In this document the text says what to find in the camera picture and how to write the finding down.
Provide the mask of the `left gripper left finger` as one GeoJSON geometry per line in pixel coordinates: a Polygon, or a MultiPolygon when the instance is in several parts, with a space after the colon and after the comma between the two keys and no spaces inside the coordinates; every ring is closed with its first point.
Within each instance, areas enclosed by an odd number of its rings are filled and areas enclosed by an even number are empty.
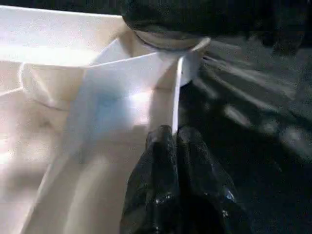
{"type": "Polygon", "coordinates": [[[180,191],[172,129],[161,125],[128,179],[121,234],[176,234],[180,230],[180,191]]]}

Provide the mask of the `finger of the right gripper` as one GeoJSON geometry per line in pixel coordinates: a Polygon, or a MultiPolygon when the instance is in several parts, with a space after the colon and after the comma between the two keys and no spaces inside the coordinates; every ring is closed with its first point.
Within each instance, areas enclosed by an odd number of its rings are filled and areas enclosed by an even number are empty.
{"type": "Polygon", "coordinates": [[[168,38],[218,37],[212,0],[122,0],[120,13],[134,31],[168,38]]]}

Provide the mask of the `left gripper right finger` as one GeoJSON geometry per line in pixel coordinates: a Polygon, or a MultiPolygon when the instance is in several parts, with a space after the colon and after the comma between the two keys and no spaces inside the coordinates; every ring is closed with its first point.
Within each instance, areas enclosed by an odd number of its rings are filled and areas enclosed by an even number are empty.
{"type": "Polygon", "coordinates": [[[251,233],[231,177],[193,127],[184,126],[177,133],[177,168],[183,233],[251,233]]]}

